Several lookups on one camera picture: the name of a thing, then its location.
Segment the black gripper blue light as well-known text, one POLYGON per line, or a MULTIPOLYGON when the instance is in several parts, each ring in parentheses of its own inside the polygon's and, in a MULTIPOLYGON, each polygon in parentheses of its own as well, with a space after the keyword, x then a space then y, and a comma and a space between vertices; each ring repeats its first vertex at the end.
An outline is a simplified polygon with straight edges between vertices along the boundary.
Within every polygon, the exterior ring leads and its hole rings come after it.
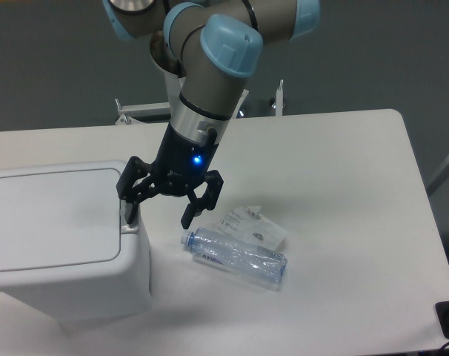
POLYGON ((126 202, 127 224, 135 220, 140 203, 157 194, 187 195, 189 203, 181 218, 183 229, 188 229, 203 210, 212 211, 224 184, 217 170, 208 169, 218 148, 217 138, 217 130, 211 126, 205 128, 204 142, 197 143, 168 125, 152 164, 137 156, 129 158, 116 184, 119 199, 126 202), (203 183, 207 187, 197 197, 195 189, 203 183))

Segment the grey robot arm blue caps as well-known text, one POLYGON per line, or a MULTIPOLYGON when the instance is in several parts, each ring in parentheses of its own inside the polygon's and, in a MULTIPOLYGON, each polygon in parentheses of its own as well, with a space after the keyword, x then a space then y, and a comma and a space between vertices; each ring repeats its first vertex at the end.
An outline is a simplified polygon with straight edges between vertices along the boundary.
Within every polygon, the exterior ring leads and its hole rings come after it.
POLYGON ((262 48, 313 31, 318 1, 105 1, 117 36, 136 39, 161 31, 184 83, 152 163, 129 159, 116 186, 125 219, 156 195, 187 197, 181 224, 216 207, 223 180, 210 164, 262 48))

